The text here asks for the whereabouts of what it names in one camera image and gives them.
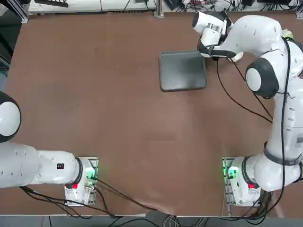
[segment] brown table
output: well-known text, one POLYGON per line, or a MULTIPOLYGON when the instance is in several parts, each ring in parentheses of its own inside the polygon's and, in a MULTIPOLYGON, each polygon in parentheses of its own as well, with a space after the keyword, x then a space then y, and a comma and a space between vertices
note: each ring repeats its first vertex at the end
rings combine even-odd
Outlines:
MULTIPOLYGON (((245 14, 230 15, 236 21, 245 14)), ((278 20, 303 41, 302 23, 295 14, 258 14, 278 20)), ((161 92, 159 53, 196 48, 199 35, 191 27, 192 18, 190 13, 167 13, 164 19, 152 13, 44 16, 23 24, 6 90, 22 111, 14 141, 97 156, 104 181, 163 212, 219 216, 221 158, 262 152, 271 125, 229 99, 212 61, 207 61, 205 90, 161 92)), ((240 70, 244 72, 254 58, 245 54, 240 70)), ((265 114, 231 63, 221 60, 220 73, 233 97, 265 114)), ((264 103, 273 110, 273 100, 264 103)), ((33 188, 64 197, 62 185, 33 188)), ((302 189, 302 183, 285 189, 278 216, 303 217, 302 189)), ((63 213, 18 188, 0 192, 1 214, 63 213)), ((114 213, 146 211, 104 193, 114 213)), ((97 206, 102 206, 99 198, 97 206)), ((233 209, 232 214, 245 211, 233 209)))

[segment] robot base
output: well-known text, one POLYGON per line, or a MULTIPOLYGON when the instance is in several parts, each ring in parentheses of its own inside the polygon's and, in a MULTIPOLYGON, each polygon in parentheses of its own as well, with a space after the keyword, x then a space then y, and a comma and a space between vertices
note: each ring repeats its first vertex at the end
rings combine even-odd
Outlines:
POLYGON ((244 157, 237 157, 227 171, 228 179, 231 183, 232 193, 236 206, 251 207, 260 197, 261 188, 252 188, 247 184, 242 174, 242 162, 244 157))
MULTIPOLYGON (((80 182, 73 185, 72 188, 64 187, 65 199, 80 202, 85 205, 93 205, 96 200, 94 191, 97 184, 96 180, 87 178, 87 176, 97 177, 98 158, 97 157, 79 157, 83 165, 83 172, 80 182)), ((68 206, 81 206, 76 203, 66 202, 68 206)))

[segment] red button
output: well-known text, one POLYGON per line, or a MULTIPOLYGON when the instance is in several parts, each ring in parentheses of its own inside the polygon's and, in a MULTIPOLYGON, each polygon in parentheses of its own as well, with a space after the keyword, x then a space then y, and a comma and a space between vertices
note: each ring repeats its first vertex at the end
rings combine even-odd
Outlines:
POLYGON ((255 187, 254 187, 254 185, 252 183, 249 183, 248 184, 248 188, 251 189, 251 188, 255 188, 255 187))

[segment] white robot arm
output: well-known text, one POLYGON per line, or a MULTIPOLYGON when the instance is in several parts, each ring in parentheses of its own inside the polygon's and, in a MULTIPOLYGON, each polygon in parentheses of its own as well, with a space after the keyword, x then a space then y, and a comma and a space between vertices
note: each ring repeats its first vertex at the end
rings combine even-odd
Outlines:
POLYGON ((0 188, 64 184, 66 199, 88 205, 94 188, 86 176, 95 176, 90 161, 65 151, 36 150, 31 146, 7 142, 16 135, 20 125, 18 104, 0 92, 0 188))
MULTIPOLYGON (((263 16, 244 16, 235 22, 221 14, 195 14, 193 28, 201 34, 198 50, 204 57, 240 59, 243 52, 258 58, 246 69, 246 82, 256 95, 274 98, 275 114, 269 140, 262 154, 237 157, 228 172, 236 204, 251 206, 260 189, 282 188, 281 118, 287 76, 288 54, 280 24, 263 16)), ((290 75, 285 105, 285 186, 302 178, 303 151, 303 45, 287 41, 290 75)))

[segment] gray tray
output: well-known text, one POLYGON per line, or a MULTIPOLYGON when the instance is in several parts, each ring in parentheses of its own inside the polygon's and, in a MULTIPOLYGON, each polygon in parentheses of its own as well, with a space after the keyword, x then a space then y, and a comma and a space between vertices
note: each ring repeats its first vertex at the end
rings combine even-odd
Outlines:
POLYGON ((159 56, 159 68, 162 91, 206 87, 205 57, 198 51, 162 52, 159 56))

